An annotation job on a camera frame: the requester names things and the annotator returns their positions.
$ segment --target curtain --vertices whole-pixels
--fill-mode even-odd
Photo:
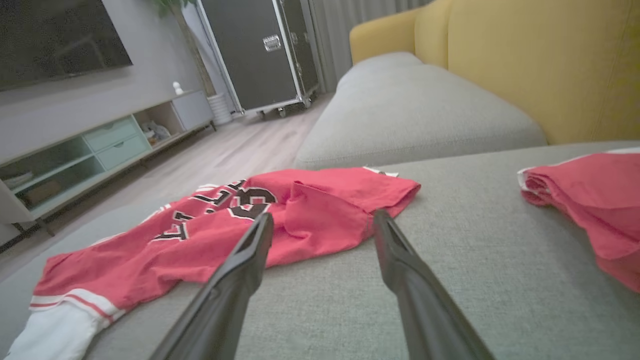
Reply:
[[[301,0],[308,9],[316,40],[320,85],[335,91],[338,80],[351,68],[349,32],[354,26],[379,17],[428,4],[430,0]]]

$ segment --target tv screen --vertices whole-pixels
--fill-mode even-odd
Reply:
[[[101,0],[0,0],[0,91],[126,65]]]

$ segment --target sofa armrest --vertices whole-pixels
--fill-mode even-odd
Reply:
[[[415,17],[421,9],[382,17],[353,28],[349,34],[353,63],[396,51],[415,53]]]

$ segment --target yellow chair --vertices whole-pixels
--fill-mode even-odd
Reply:
[[[640,138],[640,0],[435,0],[351,31],[499,95],[551,144]]]

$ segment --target sofa cushion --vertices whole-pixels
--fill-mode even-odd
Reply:
[[[439,67],[406,66],[358,79],[334,95],[295,167],[378,166],[546,144],[525,113]]]
[[[520,197],[516,172],[611,142],[542,147],[381,167],[422,184],[397,223],[498,360],[637,359],[637,294],[600,271],[584,231]],[[82,227],[0,284],[0,353],[22,330],[44,259],[126,230],[153,206]],[[198,291],[182,283],[99,334],[86,360],[147,359]],[[375,246],[265,271],[236,359],[408,359],[395,296]]]
[[[375,77],[380,72],[416,65],[423,65],[423,63],[412,53],[388,53],[374,56],[349,69],[338,82],[337,88],[352,81],[367,81],[368,78]]]

